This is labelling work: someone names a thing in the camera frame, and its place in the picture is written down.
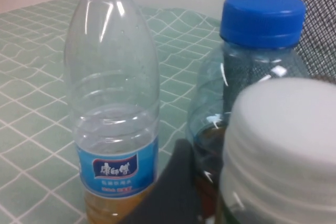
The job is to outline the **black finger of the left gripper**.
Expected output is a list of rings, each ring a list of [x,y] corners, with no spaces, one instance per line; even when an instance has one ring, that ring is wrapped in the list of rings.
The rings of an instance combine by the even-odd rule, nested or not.
[[[126,217],[130,224],[194,224],[203,222],[195,183],[193,148],[186,139],[175,142],[173,154],[151,192]]]

